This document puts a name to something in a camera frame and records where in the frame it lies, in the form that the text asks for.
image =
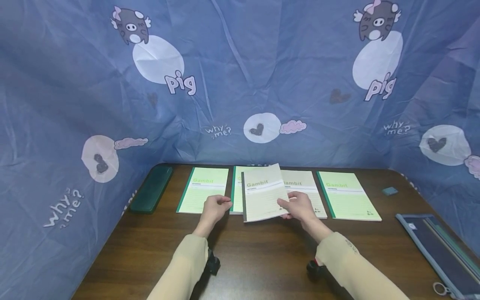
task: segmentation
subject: notebook page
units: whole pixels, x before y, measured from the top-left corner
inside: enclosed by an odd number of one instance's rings
[[[242,173],[243,221],[255,222],[286,214],[277,199],[288,199],[278,164]]]
[[[211,195],[225,195],[228,169],[193,168],[177,213],[201,214],[204,202]]]
[[[232,202],[233,206],[230,209],[231,215],[243,215],[243,189],[241,187],[241,173],[255,168],[262,167],[233,167],[233,182],[232,182]]]
[[[317,172],[333,218],[381,221],[382,218],[353,173]]]
[[[281,170],[283,182],[288,192],[299,191],[308,195],[317,218],[326,219],[327,212],[320,198],[317,184],[311,171]]]

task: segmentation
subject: blue eraser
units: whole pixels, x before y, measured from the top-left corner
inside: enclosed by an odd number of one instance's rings
[[[394,195],[394,194],[398,193],[398,191],[393,187],[386,188],[386,189],[382,190],[382,192],[387,196]]]

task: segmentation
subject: beige sleeve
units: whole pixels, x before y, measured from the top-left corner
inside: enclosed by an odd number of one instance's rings
[[[208,259],[208,242],[187,235],[173,254],[172,261],[147,300],[188,300],[200,280]]]
[[[343,235],[335,232],[320,242],[315,259],[355,300],[408,300],[405,294],[369,263]]]

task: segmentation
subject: human hand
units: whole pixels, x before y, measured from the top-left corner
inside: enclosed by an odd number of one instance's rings
[[[290,192],[288,193],[288,197],[289,201],[283,199],[277,200],[278,205],[288,211],[288,214],[282,215],[282,218],[295,218],[299,220],[302,228],[318,243],[332,233],[332,231],[315,215],[312,202],[307,194],[302,192]]]
[[[221,195],[208,196],[204,202],[204,210],[200,216],[200,221],[193,234],[207,238],[215,224],[231,207],[232,202],[228,197]]]

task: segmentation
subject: blue fabric backdrop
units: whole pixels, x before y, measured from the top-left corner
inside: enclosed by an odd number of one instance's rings
[[[4,0],[0,299],[68,299],[161,162],[391,168],[480,253],[480,2]]]

